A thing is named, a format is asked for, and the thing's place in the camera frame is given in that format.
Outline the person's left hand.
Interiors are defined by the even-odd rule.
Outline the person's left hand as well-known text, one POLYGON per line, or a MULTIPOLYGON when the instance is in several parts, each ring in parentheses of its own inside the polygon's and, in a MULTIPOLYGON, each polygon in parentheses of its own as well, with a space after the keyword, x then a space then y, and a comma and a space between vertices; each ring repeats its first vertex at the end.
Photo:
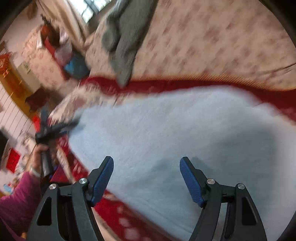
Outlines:
POLYGON ((29 174, 35 178, 41 177, 41 173, 42 173, 41 153, 45 151, 50 151, 52 162, 56 162, 57 148, 55 144, 52 144, 49 146, 44 144, 37 144, 30 157, 30 168, 29 168, 29 174))

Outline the magenta sleeve forearm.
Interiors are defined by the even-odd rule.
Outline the magenta sleeve forearm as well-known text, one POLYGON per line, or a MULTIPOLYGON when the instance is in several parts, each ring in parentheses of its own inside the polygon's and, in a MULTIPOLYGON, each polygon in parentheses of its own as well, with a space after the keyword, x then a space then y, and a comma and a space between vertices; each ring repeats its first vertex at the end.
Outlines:
POLYGON ((25 172, 14 192, 1 198, 1 240, 23 240, 40 201, 40 179, 25 172))

